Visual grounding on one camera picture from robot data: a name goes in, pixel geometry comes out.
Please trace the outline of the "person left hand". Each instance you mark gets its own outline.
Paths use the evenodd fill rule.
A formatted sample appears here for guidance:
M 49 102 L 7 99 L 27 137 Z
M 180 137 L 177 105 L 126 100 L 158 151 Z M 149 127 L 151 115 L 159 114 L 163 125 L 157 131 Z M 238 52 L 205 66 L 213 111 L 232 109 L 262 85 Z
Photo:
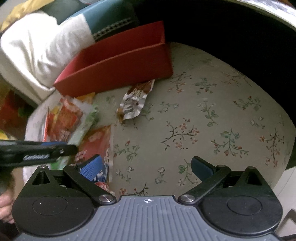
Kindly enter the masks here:
M 15 221 L 12 216 L 12 205 L 14 203 L 14 192 L 6 190 L 0 196 L 0 220 L 6 223 L 13 224 Z

